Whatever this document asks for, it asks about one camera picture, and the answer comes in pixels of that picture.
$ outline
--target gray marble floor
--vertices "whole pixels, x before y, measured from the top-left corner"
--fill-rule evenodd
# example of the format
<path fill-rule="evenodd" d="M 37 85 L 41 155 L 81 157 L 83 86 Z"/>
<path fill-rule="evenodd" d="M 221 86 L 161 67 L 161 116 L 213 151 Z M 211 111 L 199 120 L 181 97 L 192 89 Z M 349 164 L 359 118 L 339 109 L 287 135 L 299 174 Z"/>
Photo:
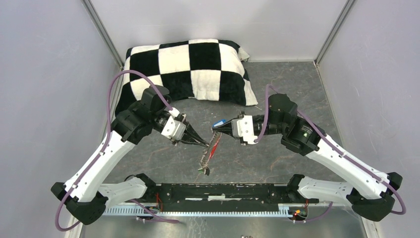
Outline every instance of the gray marble floor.
<path fill-rule="evenodd" d="M 265 85 L 272 83 L 287 93 L 299 108 L 339 142 L 337 128 L 311 62 L 244 63 L 252 89 L 259 104 L 243 107 L 229 103 L 188 99 L 172 105 L 187 114 L 187 120 L 207 141 L 211 125 L 221 119 L 232 119 L 240 111 L 249 115 L 263 114 Z M 109 174 L 105 182 L 121 182 L 130 174 L 145 173 L 155 182 L 279 182 L 287 183 L 293 174 L 315 179 L 341 180 L 336 174 L 315 161 L 286 150 L 281 135 L 266 136 L 256 145 L 241 146 L 238 140 L 222 136 L 220 145 L 209 163 L 210 176 L 197 169 L 203 148 L 179 144 L 153 132 L 130 151 Z"/>

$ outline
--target black wire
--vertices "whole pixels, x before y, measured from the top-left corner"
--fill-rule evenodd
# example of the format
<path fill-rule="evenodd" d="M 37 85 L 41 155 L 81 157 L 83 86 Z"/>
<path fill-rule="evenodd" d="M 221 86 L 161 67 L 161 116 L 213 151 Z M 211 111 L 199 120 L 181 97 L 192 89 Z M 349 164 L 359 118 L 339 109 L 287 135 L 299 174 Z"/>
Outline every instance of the black wire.
<path fill-rule="evenodd" d="M 125 182 L 125 181 L 127 181 L 127 179 L 129 179 L 131 176 L 134 176 L 134 177 L 135 177 L 135 175 L 129 175 L 129 176 L 127 176 L 127 177 L 124 179 L 124 182 Z"/>

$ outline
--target checkered blanket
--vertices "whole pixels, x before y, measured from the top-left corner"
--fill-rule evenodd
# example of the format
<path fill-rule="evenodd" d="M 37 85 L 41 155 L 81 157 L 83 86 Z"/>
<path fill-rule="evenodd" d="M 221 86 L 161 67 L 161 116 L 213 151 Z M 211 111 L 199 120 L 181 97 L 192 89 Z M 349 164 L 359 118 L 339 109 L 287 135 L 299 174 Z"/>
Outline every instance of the checkered blanket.
<path fill-rule="evenodd" d="M 124 70 L 139 71 L 166 87 L 172 100 L 196 98 L 251 106 L 258 103 L 241 63 L 248 58 L 232 41 L 199 39 L 130 48 Z M 139 76 L 125 74 L 115 114 L 140 100 L 148 87 Z"/>

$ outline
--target gray wall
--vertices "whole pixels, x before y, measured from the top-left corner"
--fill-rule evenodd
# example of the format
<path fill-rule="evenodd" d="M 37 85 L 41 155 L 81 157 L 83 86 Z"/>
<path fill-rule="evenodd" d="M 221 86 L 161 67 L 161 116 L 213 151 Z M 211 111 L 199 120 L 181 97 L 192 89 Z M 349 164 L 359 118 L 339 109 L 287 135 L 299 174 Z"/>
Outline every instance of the gray wall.
<path fill-rule="evenodd" d="M 387 238 L 419 231 L 419 12 L 418 0 L 357 1 L 320 64 L 345 147 L 404 178 L 408 212 L 380 223 Z"/>
<path fill-rule="evenodd" d="M 250 60 L 313 60 L 346 0 L 92 0 L 121 56 L 196 38 L 236 41 Z"/>
<path fill-rule="evenodd" d="M 98 146 L 118 69 L 78 0 L 2 1 L 0 32 L 0 236 L 61 237 L 50 187 Z"/>

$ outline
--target glossy gray surface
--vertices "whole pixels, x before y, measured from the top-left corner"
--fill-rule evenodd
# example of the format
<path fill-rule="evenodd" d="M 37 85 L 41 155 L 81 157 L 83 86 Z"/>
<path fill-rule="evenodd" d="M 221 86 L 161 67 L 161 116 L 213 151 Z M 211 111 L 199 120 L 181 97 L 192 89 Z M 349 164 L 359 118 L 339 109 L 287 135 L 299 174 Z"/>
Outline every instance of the glossy gray surface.
<path fill-rule="evenodd" d="M 310 217 L 325 210 L 310 207 Z M 292 224 L 287 218 L 171 217 L 181 224 L 147 223 L 133 217 L 103 216 L 86 226 L 81 238 L 366 238 L 361 219 L 352 211 L 333 207 L 324 218 Z"/>
<path fill-rule="evenodd" d="M 211 125 L 221 119 L 232 119 L 240 111 L 263 114 L 265 85 L 272 83 L 287 93 L 301 110 L 338 140 L 328 101 L 311 62 L 244 63 L 259 104 L 243 107 L 230 103 L 187 99 L 172 105 L 187 114 L 187 120 L 206 140 Z M 153 132 L 130 151 L 110 173 L 106 182 L 121 182 L 130 174 L 145 173 L 155 182 L 278 182 L 287 183 L 293 174 L 316 179 L 341 180 L 321 164 L 288 151 L 280 145 L 281 135 L 266 136 L 259 144 L 241 146 L 238 140 L 224 135 L 209 162 L 210 176 L 198 173 L 203 148 L 179 144 Z"/>

